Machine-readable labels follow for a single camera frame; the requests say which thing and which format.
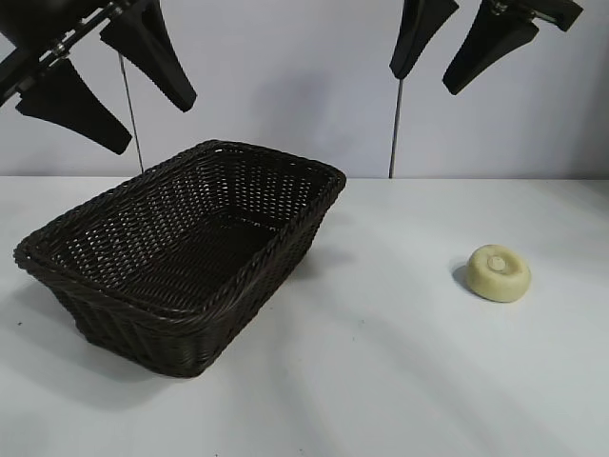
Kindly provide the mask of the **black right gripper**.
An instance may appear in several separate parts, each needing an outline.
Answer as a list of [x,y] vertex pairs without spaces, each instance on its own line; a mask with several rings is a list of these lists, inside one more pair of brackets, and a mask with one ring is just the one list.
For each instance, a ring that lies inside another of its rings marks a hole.
[[[539,28],[533,19],[569,31],[583,8],[572,0],[492,0],[480,6],[470,31],[453,58],[443,83],[457,95],[508,53],[530,43]],[[454,14],[454,0],[404,0],[397,42],[389,67],[396,79],[414,68],[434,34]]]

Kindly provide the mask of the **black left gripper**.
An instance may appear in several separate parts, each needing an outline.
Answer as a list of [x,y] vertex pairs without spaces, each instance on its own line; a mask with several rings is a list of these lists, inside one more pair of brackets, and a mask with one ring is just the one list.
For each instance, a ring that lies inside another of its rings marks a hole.
[[21,114],[70,129],[115,154],[132,136],[67,59],[102,22],[101,40],[144,73],[181,111],[197,94],[172,46],[159,1],[3,1],[1,35],[14,50],[1,62],[1,102],[21,95]]

